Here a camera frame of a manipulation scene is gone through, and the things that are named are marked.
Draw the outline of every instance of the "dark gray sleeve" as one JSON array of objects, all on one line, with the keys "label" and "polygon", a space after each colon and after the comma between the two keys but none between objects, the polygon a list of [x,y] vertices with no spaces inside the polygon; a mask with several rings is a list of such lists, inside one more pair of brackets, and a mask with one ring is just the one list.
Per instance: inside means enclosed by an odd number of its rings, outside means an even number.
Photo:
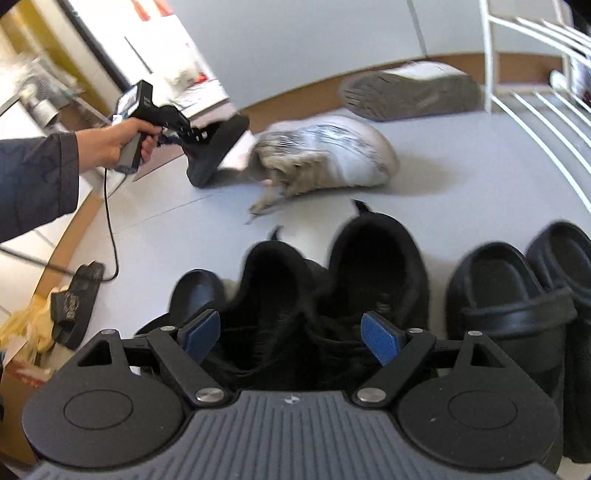
[{"label": "dark gray sleeve", "polygon": [[73,133],[0,141],[0,242],[74,212],[78,176]]}]

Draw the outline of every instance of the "blue pad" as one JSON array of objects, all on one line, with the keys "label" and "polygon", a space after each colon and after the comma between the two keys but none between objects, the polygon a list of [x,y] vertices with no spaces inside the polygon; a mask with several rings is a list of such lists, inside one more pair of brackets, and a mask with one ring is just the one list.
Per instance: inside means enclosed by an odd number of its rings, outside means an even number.
[{"label": "blue pad", "polygon": [[406,333],[375,312],[367,312],[361,318],[361,338],[383,366],[406,345]]},{"label": "blue pad", "polygon": [[186,330],[183,350],[198,364],[203,362],[220,338],[220,316],[211,310],[190,322]]}]

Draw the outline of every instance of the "device screen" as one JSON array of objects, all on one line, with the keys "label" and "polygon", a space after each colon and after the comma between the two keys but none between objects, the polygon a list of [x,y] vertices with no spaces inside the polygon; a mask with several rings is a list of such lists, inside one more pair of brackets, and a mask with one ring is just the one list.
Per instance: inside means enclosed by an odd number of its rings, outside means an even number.
[{"label": "device screen", "polygon": [[138,86],[135,85],[132,89],[125,92],[117,102],[116,113],[128,117],[138,107]]}]

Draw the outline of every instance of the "yellow curtain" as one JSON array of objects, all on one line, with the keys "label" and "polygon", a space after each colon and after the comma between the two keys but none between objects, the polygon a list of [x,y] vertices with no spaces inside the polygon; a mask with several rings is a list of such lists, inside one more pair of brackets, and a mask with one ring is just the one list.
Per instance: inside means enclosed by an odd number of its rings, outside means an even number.
[{"label": "yellow curtain", "polygon": [[86,102],[104,115],[111,113],[111,108],[105,105],[89,80],[85,78],[68,53],[62,48],[31,0],[20,0],[16,6],[0,19],[0,27],[4,29],[4,33],[17,53],[28,53],[36,56],[41,53],[40,49],[42,49],[56,65],[78,80],[80,87],[85,90],[80,96]]}]

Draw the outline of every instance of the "yellow plastic bag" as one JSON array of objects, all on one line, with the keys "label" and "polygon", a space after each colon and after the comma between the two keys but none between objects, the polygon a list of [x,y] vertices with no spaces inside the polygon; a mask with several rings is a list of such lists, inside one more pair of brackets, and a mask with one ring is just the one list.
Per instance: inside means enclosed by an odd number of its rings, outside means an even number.
[{"label": "yellow plastic bag", "polygon": [[18,335],[25,337],[30,347],[36,348],[38,353],[43,353],[53,346],[52,329],[50,299],[33,295],[26,309],[13,312],[0,325],[0,349],[5,350],[10,339]]}]

